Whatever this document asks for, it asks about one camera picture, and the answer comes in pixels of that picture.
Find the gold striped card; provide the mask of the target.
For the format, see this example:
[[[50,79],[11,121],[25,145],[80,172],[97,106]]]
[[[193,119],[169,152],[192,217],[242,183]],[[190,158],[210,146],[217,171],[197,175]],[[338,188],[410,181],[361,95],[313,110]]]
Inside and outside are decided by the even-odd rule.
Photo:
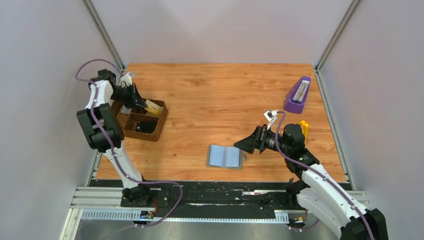
[[[145,103],[146,103],[146,107],[144,109],[146,110],[148,114],[151,114],[152,116],[157,116],[157,117],[159,117],[162,114],[163,112],[162,106],[148,99],[145,101]]]

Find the grey card holder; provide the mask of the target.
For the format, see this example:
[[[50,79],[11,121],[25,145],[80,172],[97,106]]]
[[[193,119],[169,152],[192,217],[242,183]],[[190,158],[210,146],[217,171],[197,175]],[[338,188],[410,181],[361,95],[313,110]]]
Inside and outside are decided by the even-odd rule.
[[[246,154],[234,146],[209,145],[206,166],[241,170],[247,160]]]

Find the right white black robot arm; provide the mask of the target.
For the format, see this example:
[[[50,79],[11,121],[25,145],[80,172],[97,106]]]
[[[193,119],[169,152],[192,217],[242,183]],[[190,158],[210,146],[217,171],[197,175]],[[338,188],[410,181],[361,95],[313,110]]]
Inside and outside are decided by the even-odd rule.
[[[313,213],[340,240],[387,240],[384,214],[370,209],[351,196],[325,170],[306,148],[300,124],[287,124],[282,134],[257,126],[251,135],[234,143],[234,147],[253,154],[255,150],[279,152],[298,181],[287,186],[292,202]]]

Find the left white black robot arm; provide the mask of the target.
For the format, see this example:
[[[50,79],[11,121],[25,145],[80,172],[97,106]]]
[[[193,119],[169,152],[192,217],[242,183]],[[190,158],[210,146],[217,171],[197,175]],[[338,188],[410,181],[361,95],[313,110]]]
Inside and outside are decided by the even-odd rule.
[[[126,108],[147,107],[134,83],[122,87],[116,84],[116,75],[102,69],[97,77],[88,80],[89,102],[76,113],[88,145],[104,154],[118,172],[122,197],[130,204],[146,207],[152,203],[150,190],[143,184],[144,177],[131,161],[124,146],[124,131],[110,102],[122,101]]]

